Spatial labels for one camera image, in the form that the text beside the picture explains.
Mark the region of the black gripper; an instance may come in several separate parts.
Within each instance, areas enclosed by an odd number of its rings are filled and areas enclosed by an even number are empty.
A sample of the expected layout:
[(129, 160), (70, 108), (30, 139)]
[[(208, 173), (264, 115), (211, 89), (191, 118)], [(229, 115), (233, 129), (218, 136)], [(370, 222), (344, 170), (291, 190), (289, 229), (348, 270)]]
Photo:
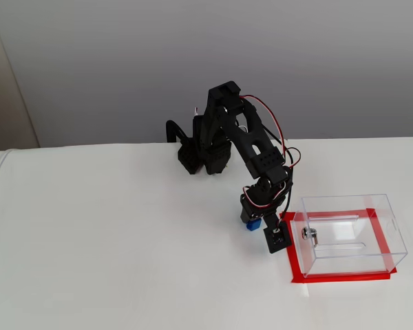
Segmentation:
[(286, 177), (277, 184), (272, 184), (268, 177), (260, 177), (256, 184), (243, 187), (240, 195), (243, 223), (275, 213), (286, 200), (293, 186), (293, 170), (288, 166), (283, 166), (282, 170)]

